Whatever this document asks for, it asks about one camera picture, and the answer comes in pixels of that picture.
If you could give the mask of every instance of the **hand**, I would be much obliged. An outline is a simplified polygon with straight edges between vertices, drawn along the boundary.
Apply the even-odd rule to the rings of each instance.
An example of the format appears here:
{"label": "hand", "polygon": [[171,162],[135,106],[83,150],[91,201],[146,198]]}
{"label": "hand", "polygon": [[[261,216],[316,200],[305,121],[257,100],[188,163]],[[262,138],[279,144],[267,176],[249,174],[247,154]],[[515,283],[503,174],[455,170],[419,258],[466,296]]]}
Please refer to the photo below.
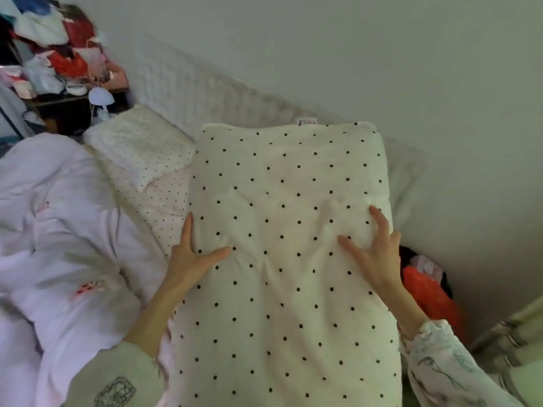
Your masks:
{"label": "hand", "polygon": [[168,271],[159,288],[160,292],[173,298],[176,302],[183,299],[187,291],[203,277],[209,268],[230,254],[230,248],[224,247],[211,254],[197,256],[192,251],[191,235],[192,213],[185,219],[179,245],[172,247]]}
{"label": "hand", "polygon": [[399,255],[401,234],[398,231],[390,234],[388,220],[376,206],[371,205],[369,210],[377,223],[377,235],[371,248],[361,250],[344,235],[340,235],[338,241],[355,259],[363,276],[377,294],[391,287],[403,288]]}

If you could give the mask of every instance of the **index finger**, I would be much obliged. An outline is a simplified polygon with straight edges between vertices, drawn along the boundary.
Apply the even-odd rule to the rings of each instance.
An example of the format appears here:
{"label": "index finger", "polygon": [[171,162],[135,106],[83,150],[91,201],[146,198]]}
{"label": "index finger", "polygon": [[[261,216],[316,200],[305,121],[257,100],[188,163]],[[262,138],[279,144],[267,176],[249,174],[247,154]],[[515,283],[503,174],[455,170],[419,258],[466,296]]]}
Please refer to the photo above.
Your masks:
{"label": "index finger", "polygon": [[181,231],[181,240],[179,242],[180,245],[188,245],[191,244],[191,235],[192,235],[192,213],[189,213],[187,215],[187,218],[185,219],[185,223],[183,224],[183,230]]}
{"label": "index finger", "polygon": [[370,213],[377,223],[377,238],[387,239],[390,237],[390,225],[387,218],[376,206],[370,205]]}

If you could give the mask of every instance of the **padded headboard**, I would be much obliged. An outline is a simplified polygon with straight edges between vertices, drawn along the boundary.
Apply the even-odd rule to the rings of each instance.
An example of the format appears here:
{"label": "padded headboard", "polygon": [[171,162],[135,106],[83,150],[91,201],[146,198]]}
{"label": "padded headboard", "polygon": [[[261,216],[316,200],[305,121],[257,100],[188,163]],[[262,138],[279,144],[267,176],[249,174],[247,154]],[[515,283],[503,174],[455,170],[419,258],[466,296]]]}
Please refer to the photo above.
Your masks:
{"label": "padded headboard", "polygon": [[[137,78],[131,80],[136,101],[154,110],[197,140],[200,126],[222,122],[246,128],[293,124],[297,117],[317,117],[320,124],[346,120],[322,109],[301,107],[229,77],[204,60],[140,33],[136,41]],[[390,203],[394,226],[409,217],[425,170],[422,154],[385,138]]]}

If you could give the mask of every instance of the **white desk lamp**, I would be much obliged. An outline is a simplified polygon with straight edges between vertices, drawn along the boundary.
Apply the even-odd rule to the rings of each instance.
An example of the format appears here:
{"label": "white desk lamp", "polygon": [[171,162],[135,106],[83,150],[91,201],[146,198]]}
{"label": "white desk lamp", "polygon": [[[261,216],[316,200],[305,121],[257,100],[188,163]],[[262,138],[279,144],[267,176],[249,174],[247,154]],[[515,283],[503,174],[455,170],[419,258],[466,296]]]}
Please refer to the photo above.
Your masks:
{"label": "white desk lamp", "polygon": [[89,93],[89,102],[93,106],[101,107],[101,109],[98,109],[98,118],[101,121],[109,120],[107,106],[115,102],[113,95],[109,91],[102,87],[93,88]]}

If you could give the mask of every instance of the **person's left hand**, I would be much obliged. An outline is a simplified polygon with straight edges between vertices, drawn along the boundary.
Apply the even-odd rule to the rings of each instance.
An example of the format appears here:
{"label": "person's left hand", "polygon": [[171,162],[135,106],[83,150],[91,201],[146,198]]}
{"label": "person's left hand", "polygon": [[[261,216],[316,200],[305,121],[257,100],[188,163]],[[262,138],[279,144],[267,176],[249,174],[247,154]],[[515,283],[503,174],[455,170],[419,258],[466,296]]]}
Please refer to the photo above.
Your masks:
{"label": "person's left hand", "polygon": [[187,291],[202,278],[209,268],[230,254],[230,248],[223,247],[211,254],[196,255],[192,251],[191,235],[192,213],[185,219],[179,244],[172,247],[168,271],[159,288],[162,293],[176,302],[183,299]]}

